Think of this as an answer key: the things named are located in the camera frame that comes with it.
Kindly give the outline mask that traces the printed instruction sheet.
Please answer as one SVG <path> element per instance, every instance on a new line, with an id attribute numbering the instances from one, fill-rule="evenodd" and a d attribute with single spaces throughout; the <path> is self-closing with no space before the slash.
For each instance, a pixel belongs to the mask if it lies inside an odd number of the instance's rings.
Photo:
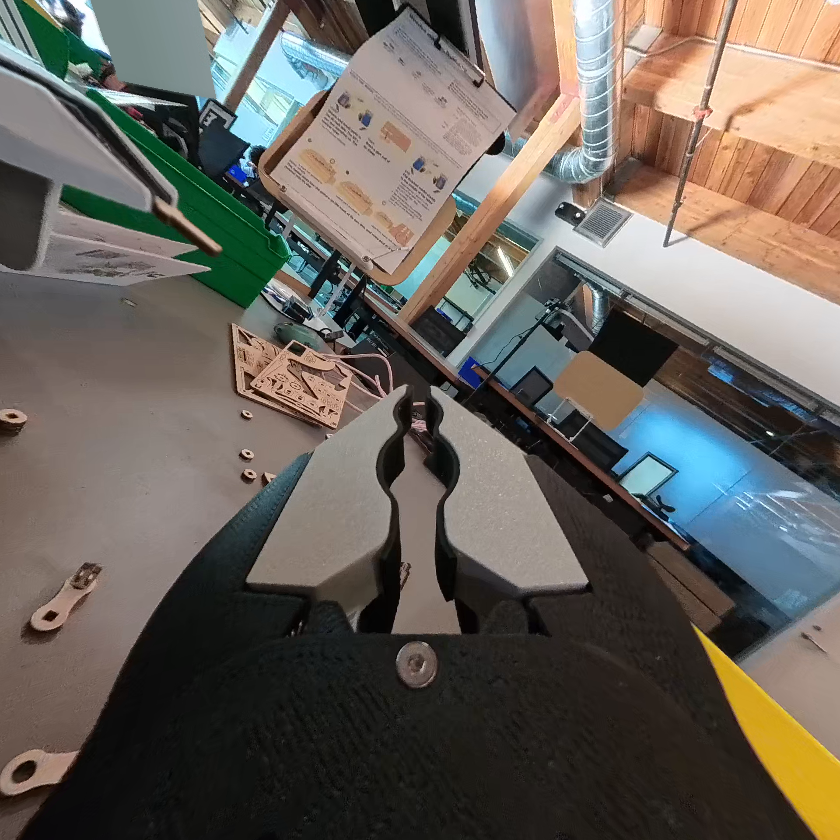
<path id="1" fill-rule="evenodd" d="M 388 274 L 516 115 L 435 48 L 432 30 L 403 7 L 368 38 L 273 172 Z"/>

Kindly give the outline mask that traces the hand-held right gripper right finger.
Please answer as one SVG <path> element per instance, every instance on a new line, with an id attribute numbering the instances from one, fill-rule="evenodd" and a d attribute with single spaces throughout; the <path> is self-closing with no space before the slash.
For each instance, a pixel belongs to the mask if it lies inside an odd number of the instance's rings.
<path id="1" fill-rule="evenodd" d="M 432 387 L 425 422 L 429 470 L 443 483 L 435 570 L 462 634 L 477 634 L 502 602 L 586 592 L 589 580 L 525 454 Z"/>

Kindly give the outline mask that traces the black binder clip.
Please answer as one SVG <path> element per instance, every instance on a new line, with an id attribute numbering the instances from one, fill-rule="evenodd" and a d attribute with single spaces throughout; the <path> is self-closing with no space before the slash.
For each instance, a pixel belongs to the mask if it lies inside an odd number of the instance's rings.
<path id="1" fill-rule="evenodd" d="M 485 84 L 487 74 L 471 62 L 448 38 L 434 30 L 432 30 L 431 37 L 433 38 L 435 48 L 448 60 L 454 62 L 457 69 L 469 79 L 475 88 L 480 89 Z"/>

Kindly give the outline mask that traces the grey computer mouse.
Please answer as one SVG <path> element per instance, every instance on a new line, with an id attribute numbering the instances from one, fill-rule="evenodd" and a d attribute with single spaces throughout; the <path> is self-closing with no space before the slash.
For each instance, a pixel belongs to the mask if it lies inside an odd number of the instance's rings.
<path id="1" fill-rule="evenodd" d="M 319 353 L 330 350 L 320 332 L 302 323 L 279 322 L 273 329 L 273 335 L 283 347 L 297 342 Z"/>

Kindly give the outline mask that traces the wooden lever square hole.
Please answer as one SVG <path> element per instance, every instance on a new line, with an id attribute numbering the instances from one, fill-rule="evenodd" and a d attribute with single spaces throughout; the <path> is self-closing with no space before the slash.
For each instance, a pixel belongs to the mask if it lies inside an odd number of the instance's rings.
<path id="1" fill-rule="evenodd" d="M 34 611 L 29 618 L 29 627 L 37 633 L 62 628 L 77 605 L 96 589 L 101 572 L 102 567 L 97 563 L 81 565 L 64 581 L 56 595 Z"/>

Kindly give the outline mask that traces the grey wall vent grille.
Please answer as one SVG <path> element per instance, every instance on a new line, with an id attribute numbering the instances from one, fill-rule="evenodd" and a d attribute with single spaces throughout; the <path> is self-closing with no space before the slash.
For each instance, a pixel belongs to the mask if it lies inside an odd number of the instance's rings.
<path id="1" fill-rule="evenodd" d="M 634 213 L 613 201 L 600 197 L 575 226 L 574 232 L 599 248 L 606 248 Z"/>

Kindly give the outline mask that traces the yellow plastic panel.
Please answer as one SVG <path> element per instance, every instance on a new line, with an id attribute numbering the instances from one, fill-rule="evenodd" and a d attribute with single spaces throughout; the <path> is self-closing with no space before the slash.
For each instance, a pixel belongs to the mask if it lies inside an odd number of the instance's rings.
<path id="1" fill-rule="evenodd" d="M 838 760 L 707 635 L 695 633 L 763 767 L 816 838 L 838 839 Z"/>

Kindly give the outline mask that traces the slanted wooden beam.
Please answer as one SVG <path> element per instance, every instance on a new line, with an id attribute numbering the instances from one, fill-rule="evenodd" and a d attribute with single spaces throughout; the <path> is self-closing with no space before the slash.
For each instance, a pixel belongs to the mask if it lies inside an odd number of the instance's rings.
<path id="1" fill-rule="evenodd" d="M 580 98 L 568 92 L 561 94 L 409 298 L 398 315 L 401 321 L 414 323 L 445 296 L 580 123 Z"/>

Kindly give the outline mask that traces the small green plastic bin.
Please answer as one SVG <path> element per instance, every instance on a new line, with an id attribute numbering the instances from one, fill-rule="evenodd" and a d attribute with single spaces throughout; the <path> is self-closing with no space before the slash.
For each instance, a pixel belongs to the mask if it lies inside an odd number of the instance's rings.
<path id="1" fill-rule="evenodd" d="M 93 79 L 102 75 L 105 60 L 94 49 L 58 23 L 37 2 L 15 1 L 37 55 L 54 76 L 64 79 L 70 66 L 86 65 Z"/>

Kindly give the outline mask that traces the open laptop screen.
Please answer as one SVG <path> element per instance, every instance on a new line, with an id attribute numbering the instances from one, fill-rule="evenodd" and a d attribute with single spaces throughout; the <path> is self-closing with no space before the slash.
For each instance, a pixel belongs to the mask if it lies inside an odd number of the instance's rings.
<path id="1" fill-rule="evenodd" d="M 646 453 L 618 478 L 620 487 L 634 497 L 651 497 L 678 474 L 678 469 L 652 453 Z"/>

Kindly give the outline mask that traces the small wooden peg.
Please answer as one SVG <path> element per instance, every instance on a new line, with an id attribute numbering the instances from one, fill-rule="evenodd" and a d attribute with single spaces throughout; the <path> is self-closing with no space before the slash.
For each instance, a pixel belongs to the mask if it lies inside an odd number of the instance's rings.
<path id="1" fill-rule="evenodd" d="M 190 222 L 176 206 L 156 196 L 153 199 L 151 211 L 163 224 L 173 228 L 204 254 L 218 257 L 223 253 L 223 247 Z"/>

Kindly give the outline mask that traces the large green plastic bin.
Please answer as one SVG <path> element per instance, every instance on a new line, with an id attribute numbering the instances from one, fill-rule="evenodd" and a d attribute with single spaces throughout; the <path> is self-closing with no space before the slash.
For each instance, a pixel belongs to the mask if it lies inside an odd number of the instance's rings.
<path id="1" fill-rule="evenodd" d="M 189 151 L 188 108 L 139 108 L 142 121 L 90 87 L 87 97 L 178 192 L 185 218 L 221 246 L 219 255 L 200 250 L 178 259 L 206 267 L 194 278 L 241 308 L 248 308 L 291 257 L 281 236 L 271 233 L 261 217 L 216 184 L 182 154 Z"/>

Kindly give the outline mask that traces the silver ventilation duct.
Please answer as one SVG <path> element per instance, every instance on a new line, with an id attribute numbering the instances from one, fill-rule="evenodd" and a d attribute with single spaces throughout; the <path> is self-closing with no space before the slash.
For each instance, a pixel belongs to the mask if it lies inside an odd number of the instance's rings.
<path id="1" fill-rule="evenodd" d="M 620 2 L 552 2 L 563 92 L 579 99 L 581 144 L 557 153 L 551 172 L 562 182 L 588 186 L 615 162 L 623 62 Z"/>

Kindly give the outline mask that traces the white instruction booklet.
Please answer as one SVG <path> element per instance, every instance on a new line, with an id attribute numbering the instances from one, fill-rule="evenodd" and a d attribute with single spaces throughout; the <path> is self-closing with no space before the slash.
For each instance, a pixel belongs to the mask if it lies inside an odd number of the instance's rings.
<path id="1" fill-rule="evenodd" d="M 127 287 L 208 272 L 190 244 L 102 222 L 66 209 L 54 217 L 42 277 Z"/>

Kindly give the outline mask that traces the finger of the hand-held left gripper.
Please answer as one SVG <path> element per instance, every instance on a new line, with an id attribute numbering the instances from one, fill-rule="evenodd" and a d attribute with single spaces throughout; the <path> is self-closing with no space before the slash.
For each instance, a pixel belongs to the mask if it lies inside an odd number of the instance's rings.
<path id="1" fill-rule="evenodd" d="M 178 194 L 92 100 L 2 42 L 1 262 L 35 270 L 60 194 L 73 186 L 142 212 L 178 218 Z"/>

